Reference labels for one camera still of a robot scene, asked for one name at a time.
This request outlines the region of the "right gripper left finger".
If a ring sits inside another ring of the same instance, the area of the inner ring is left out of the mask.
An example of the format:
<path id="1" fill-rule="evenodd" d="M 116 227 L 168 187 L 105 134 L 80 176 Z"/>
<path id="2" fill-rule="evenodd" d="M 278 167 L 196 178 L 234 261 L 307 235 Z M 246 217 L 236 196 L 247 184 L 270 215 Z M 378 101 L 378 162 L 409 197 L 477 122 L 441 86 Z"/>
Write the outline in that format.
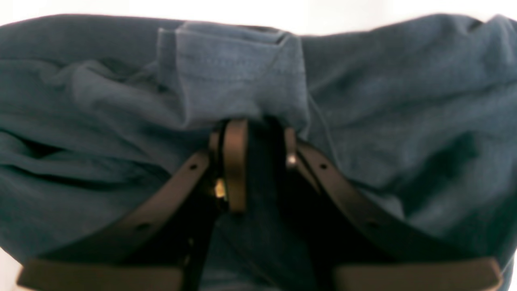
<path id="1" fill-rule="evenodd" d="M 195 291 L 212 229 L 247 208 L 248 121 L 216 126 L 157 193 L 104 229 L 26 263 L 31 291 Z"/>

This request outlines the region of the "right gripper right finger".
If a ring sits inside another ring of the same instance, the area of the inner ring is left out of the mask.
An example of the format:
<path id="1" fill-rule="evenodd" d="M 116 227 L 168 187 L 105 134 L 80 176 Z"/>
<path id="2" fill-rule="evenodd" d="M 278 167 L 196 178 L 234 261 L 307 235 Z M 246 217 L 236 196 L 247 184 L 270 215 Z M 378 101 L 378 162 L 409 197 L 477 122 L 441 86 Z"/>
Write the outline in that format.
<path id="1" fill-rule="evenodd" d="M 283 212 L 308 245 L 320 291 L 496 291 L 495 258 L 434 239 L 360 193 L 320 151 L 283 129 Z"/>

